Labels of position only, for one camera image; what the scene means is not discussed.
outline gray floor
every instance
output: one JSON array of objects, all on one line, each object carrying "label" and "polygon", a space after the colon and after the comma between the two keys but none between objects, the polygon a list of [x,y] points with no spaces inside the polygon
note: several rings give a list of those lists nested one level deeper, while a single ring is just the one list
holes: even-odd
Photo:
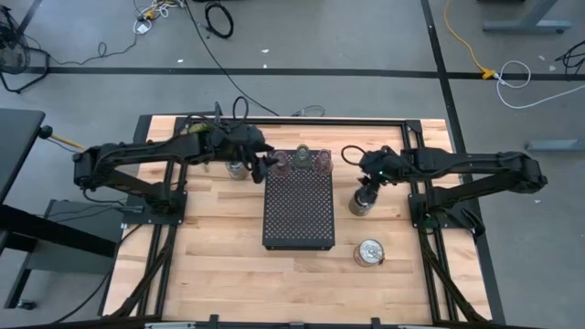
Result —
[{"label": "gray floor", "polygon": [[[21,20],[32,1],[8,0]],[[137,0],[139,4],[148,3]],[[449,71],[475,71],[464,46],[442,22],[445,0],[431,7]],[[228,41],[208,42],[218,60],[231,68],[329,68],[435,70],[420,3],[409,0],[249,0],[225,3],[236,19]],[[452,0],[451,22],[476,49],[486,67],[499,69],[510,59],[547,73],[554,57],[583,38],[585,4],[560,1],[551,19],[571,19],[564,35],[485,34],[483,19],[521,15],[533,5],[515,1]],[[193,4],[198,19],[202,5]],[[97,43],[119,50],[132,42],[132,1],[45,0],[27,33],[59,59],[93,56]],[[184,13],[155,22],[127,54],[91,62],[90,67],[213,68]],[[18,83],[30,77],[11,77]],[[252,97],[286,114],[321,104],[329,116],[446,118],[437,80],[348,77],[245,77],[235,81]],[[522,150],[533,138],[583,138],[585,91],[535,108],[506,108],[493,81],[452,80],[468,152]],[[534,82],[524,90],[505,90],[509,102],[524,104],[579,86],[577,82]],[[130,141],[138,115],[209,110],[214,101],[227,108],[238,96],[221,76],[67,75],[49,76],[23,95],[0,90],[0,108],[42,110],[46,123],[61,135],[86,145]],[[256,108],[252,114],[262,114]],[[581,154],[534,154],[550,184],[536,195],[503,193],[481,200],[496,278],[509,324],[547,328],[579,327],[585,304],[585,206],[581,202],[585,163]],[[51,175],[38,166],[54,168]],[[42,212],[51,198],[81,200],[71,181],[69,154],[39,141],[33,148],[8,203]],[[102,197],[117,197],[99,191]],[[0,259],[0,298],[23,256],[5,252]],[[41,324],[74,308],[95,289],[100,276],[39,272],[25,297],[38,301],[32,312],[0,310],[0,325]],[[95,316],[94,299],[76,319]]]}]

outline desk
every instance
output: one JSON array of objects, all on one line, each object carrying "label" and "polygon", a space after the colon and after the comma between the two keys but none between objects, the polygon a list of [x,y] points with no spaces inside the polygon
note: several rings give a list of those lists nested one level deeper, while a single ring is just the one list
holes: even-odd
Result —
[{"label": "desk", "polygon": [[[264,185],[229,179],[222,163],[190,166],[184,223],[179,226],[165,298],[165,320],[206,321],[219,314],[221,322],[368,324],[430,324],[431,313],[417,231],[410,222],[407,194],[400,184],[380,190],[377,205],[365,218],[353,216],[347,203],[358,187],[359,169],[343,162],[341,148],[355,144],[367,150],[387,144],[403,148],[400,128],[329,120],[327,125],[257,124],[269,144],[294,149],[332,150],[335,207],[335,246],[330,251],[267,251],[261,245]],[[421,120],[426,146],[451,151],[444,120]],[[176,117],[154,116],[147,139],[168,139]],[[143,164],[138,176],[161,181],[165,163]],[[433,182],[459,184],[456,175]],[[120,247],[104,314],[115,311],[144,274],[152,226],[144,226]],[[473,237],[463,229],[444,229],[450,271],[468,301],[481,315],[490,309]],[[378,267],[355,264],[353,251],[364,239],[377,239],[386,251]],[[442,318],[446,301],[435,278]],[[151,289],[148,309],[154,309]]]}]

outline black metal frame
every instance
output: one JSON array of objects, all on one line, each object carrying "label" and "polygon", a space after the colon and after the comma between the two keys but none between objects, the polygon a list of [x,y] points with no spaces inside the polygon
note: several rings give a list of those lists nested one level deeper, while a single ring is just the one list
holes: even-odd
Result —
[{"label": "black metal frame", "polygon": [[[136,130],[136,134],[134,136],[135,142],[138,143],[138,142],[145,141],[147,132],[150,129],[151,119],[152,119],[151,116],[142,116],[141,117],[139,124],[138,124],[138,127],[137,127],[137,130]],[[198,119],[198,118],[190,118],[189,120],[194,121],[194,122],[200,121],[200,119]],[[286,124],[286,125],[340,125],[340,126],[396,127],[396,128],[400,128],[400,130],[401,130],[402,142],[404,144],[404,149],[413,148],[413,145],[410,142],[411,135],[414,135],[414,137],[416,139],[416,147],[424,147],[424,139],[422,136],[422,127],[421,127],[419,120],[371,120],[371,119],[360,120],[360,119],[329,119],[329,118],[249,118],[247,120],[247,123],[249,123],[249,124],[262,124],[262,125]],[[181,126],[183,126],[185,124],[186,124],[185,118],[177,117],[177,119],[175,120],[175,132],[179,131],[178,128],[180,128]],[[167,180],[170,181],[170,179],[171,179],[170,177],[172,176],[172,173],[173,173],[173,167],[174,167],[174,164],[172,164],[172,163],[167,164],[166,171],[165,171],[165,181],[167,181]],[[178,182],[179,186],[184,186],[186,184],[185,177],[186,177],[186,168],[182,167],[181,173],[179,175],[179,182]],[[432,182],[430,180],[427,180],[427,181],[425,181],[424,185],[425,185],[425,189],[430,189],[432,187]],[[411,183],[410,189],[411,189],[411,194],[414,196],[416,196],[420,192],[419,186],[416,183]],[[172,225],[169,228],[169,232],[168,232],[167,237],[170,239],[171,248],[172,248],[172,246],[174,246],[174,243],[175,243],[176,229],[177,229],[176,225]],[[152,266],[153,260],[155,258],[156,253],[157,253],[158,244],[160,241],[160,233],[161,233],[161,226],[155,225],[154,232],[153,232],[153,239],[151,240],[151,245],[150,245],[150,249],[149,249],[149,253],[148,253],[146,269],[148,269],[148,268],[150,268],[150,266]],[[444,277],[446,275],[448,278],[449,277],[449,266],[448,266],[446,250],[444,247],[443,237],[442,237],[442,233],[441,233],[441,228],[435,229],[434,232],[432,233],[432,235],[434,236],[434,240],[435,240],[435,248],[437,251],[436,257],[437,257],[437,260],[438,260],[438,262],[441,266],[441,269],[443,271],[442,276]],[[427,235],[424,234],[421,230],[419,230],[419,240],[420,240],[420,245],[421,245],[421,256],[425,260],[424,252],[422,251],[422,248],[425,245],[425,243],[428,244],[429,241],[428,241]],[[490,264],[490,266],[487,269],[488,270],[492,269],[493,267],[491,266],[491,260],[489,259],[489,255],[487,255],[487,258],[486,258],[486,256],[483,255],[482,253],[483,253],[482,250],[478,249],[478,256],[480,258],[480,262],[482,264],[485,262],[488,262]],[[171,259],[169,257],[166,259],[166,261],[161,269],[162,275],[161,275],[160,284],[158,287],[155,312],[154,312],[154,314],[157,316],[163,315],[166,287],[167,287],[168,277],[169,277],[169,273],[170,273],[170,263],[171,263]],[[441,321],[444,322],[444,320],[442,320],[442,318],[441,318],[441,311],[439,308],[439,302],[438,302],[438,297],[437,297],[437,287],[435,285],[433,268],[427,261],[424,261],[423,262],[423,270],[424,270],[424,274],[425,274],[425,281],[426,281],[428,297],[429,297],[431,319],[432,319],[434,324],[438,324]],[[457,306],[456,306],[456,303],[455,303],[453,296],[450,294],[450,292],[448,291],[446,286],[445,286],[445,296],[446,296],[446,301],[447,301],[449,322],[457,323],[459,320],[458,313],[457,313]],[[103,296],[102,304],[105,303],[106,297],[107,297],[107,292]],[[501,308],[501,305],[493,305],[493,302],[494,301],[490,301],[490,308],[492,308],[492,307]],[[145,314],[147,303],[148,303],[148,290],[141,296],[141,299],[139,301],[138,312],[137,312],[138,316],[142,316]],[[331,326],[336,327],[336,328],[339,328],[339,327],[371,328],[373,326],[378,327],[378,326],[374,325],[376,323],[376,321],[374,321],[375,319],[377,319],[377,318],[373,319],[372,324],[331,324]],[[239,327],[239,326],[248,327],[251,324],[221,323],[221,326],[224,326],[224,325],[226,325],[226,326],[233,325],[234,327]],[[288,325],[288,324],[271,324],[271,323],[253,324],[253,326],[256,326],[256,327],[268,327],[268,326],[274,327],[274,326],[279,326],[279,325]],[[313,326],[325,328],[329,324],[303,324],[303,325],[306,325],[304,328],[313,327]],[[395,327],[395,326],[394,325],[390,325],[390,326],[380,325],[379,327]]]}]

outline perforated black box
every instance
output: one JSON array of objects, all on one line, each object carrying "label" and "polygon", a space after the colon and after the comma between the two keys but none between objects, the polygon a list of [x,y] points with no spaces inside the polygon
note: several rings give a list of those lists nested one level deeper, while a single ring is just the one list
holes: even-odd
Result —
[{"label": "perforated black box", "polygon": [[[292,161],[296,151],[285,150]],[[318,151],[311,151],[314,161]],[[266,249],[330,250],[335,245],[333,180],[312,167],[291,166],[279,177],[269,171],[264,194],[262,245]]]}]

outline can lid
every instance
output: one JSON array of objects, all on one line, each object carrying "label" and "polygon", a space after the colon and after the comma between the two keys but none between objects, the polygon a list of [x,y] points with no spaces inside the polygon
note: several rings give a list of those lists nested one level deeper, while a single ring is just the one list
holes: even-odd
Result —
[{"label": "can lid", "polygon": [[367,239],[359,246],[359,256],[366,263],[378,264],[384,259],[384,249],[376,240]]}]

